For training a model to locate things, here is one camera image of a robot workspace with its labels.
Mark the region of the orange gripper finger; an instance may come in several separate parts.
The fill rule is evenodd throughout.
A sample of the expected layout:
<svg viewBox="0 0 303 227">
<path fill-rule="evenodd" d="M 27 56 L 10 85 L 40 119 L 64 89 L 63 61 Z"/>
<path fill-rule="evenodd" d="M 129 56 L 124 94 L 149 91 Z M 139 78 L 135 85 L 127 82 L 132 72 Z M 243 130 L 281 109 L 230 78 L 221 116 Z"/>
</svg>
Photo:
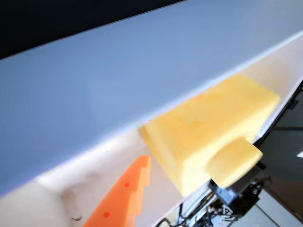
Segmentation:
<svg viewBox="0 0 303 227">
<path fill-rule="evenodd" d="M 133 227 L 141 213 L 144 188 L 149 186 L 151 157 L 136 158 L 94 209 L 85 227 Z"/>
</svg>

